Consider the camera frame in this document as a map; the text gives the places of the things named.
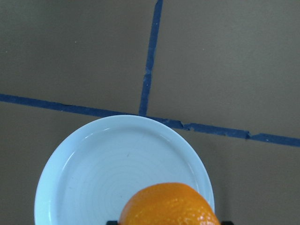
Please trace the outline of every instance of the floor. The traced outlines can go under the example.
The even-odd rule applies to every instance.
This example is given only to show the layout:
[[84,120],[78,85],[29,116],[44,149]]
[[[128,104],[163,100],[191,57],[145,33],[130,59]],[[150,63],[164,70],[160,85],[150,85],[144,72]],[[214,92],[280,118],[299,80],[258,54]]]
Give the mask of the floor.
[[300,223],[299,1],[1,5],[1,224],[34,224],[55,148],[116,114],[153,118],[190,143],[220,220]]

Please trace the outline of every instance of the ceramic plate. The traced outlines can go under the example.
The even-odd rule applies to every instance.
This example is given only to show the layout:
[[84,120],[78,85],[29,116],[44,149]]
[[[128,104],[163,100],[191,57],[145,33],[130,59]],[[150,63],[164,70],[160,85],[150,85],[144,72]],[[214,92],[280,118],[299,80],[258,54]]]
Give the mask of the ceramic plate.
[[207,172],[192,147],[167,126],[140,116],[111,116],[72,133],[40,177],[36,225],[105,225],[130,197],[163,182],[190,185],[214,209]]

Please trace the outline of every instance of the citrus fruit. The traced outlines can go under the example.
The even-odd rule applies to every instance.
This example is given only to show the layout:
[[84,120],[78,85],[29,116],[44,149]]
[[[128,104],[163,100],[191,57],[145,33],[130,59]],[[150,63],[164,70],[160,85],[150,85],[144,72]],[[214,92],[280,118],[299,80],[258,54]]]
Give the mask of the citrus fruit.
[[156,184],[125,205],[119,225],[220,225],[206,200],[182,183]]

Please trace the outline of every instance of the black object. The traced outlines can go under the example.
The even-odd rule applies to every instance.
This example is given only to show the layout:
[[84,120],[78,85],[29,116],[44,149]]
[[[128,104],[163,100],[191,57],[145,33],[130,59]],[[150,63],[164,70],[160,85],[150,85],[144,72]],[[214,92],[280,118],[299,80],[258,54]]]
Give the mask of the black object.
[[106,225],[118,225],[118,221],[116,220],[109,220],[106,222]]
[[222,221],[221,225],[234,225],[231,221]]
[[[107,221],[106,225],[118,225],[118,222],[116,220]],[[221,225],[234,225],[231,221],[222,221]]]

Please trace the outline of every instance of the blue tape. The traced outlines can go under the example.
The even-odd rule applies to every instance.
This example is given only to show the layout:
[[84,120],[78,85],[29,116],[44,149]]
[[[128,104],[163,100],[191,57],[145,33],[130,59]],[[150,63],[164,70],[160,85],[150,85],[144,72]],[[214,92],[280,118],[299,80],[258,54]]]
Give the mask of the blue tape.
[[116,112],[116,111],[110,111],[104,109],[96,109],[96,108],[77,106],[77,105],[65,105],[57,102],[50,102],[50,101],[38,100],[34,98],[19,97],[19,96],[5,95],[5,94],[0,94],[0,101],[19,104],[19,105],[28,105],[28,106],[44,108],[44,109],[52,109],[52,110],[57,110],[62,112],[97,116],[97,117],[125,115],[125,114],[130,115],[129,113]]
[[151,27],[150,40],[148,46],[148,55],[147,55],[147,62],[146,62],[146,74],[143,80],[141,103],[139,108],[140,116],[147,115],[148,100],[149,100],[151,80],[152,80],[152,69],[154,65],[156,45],[158,42],[158,30],[159,30],[162,7],[163,7],[163,0],[158,0],[154,8],[154,14],[152,19],[152,27]]
[[[110,111],[104,109],[97,109],[97,108],[90,108],[84,106],[77,106],[77,105],[65,105],[62,103],[57,102],[50,102],[44,100],[38,100],[34,98],[28,97],[19,97],[13,95],[5,95],[0,94],[0,101],[1,102],[8,102],[14,103],[19,105],[28,105],[38,108],[44,109],[51,109],[57,110],[61,112],[68,112],[68,113],[77,113],[89,116],[97,116],[97,117],[106,117],[106,116],[114,116],[114,115],[134,115],[131,113],[124,113],[118,111]],[[216,127],[204,124],[197,124],[197,123],[188,123],[183,124],[179,120],[170,120],[164,119],[159,117],[147,117],[153,120],[156,120],[166,126],[174,129],[181,129],[181,130],[194,130],[200,133],[206,133],[211,135],[224,135],[228,137],[236,137],[241,139],[249,139],[253,141],[260,141],[260,142],[268,142],[274,144],[282,144],[282,145],[289,145],[300,147],[300,139],[299,138],[292,138],[292,137],[285,137],[285,136],[278,136],[278,135],[269,135],[269,134],[258,134],[258,135],[251,135],[249,131],[246,130],[238,130],[232,128],[225,128],[225,127]]]
[[242,139],[249,139],[253,141],[260,141],[260,142],[268,142],[274,144],[282,144],[282,145],[289,145],[300,147],[300,139],[299,138],[292,138],[292,137],[285,137],[285,136],[278,136],[278,135],[269,135],[269,134],[257,134],[251,135],[251,133],[247,130],[238,130],[232,128],[225,128],[225,127],[216,127],[204,124],[197,124],[197,123],[188,123],[182,124],[179,120],[169,120],[169,119],[162,119],[158,117],[148,117],[150,119],[156,120],[165,124],[170,128],[175,129],[182,129],[182,130],[194,130],[200,133],[206,133],[211,135],[223,135],[228,137],[236,137]]

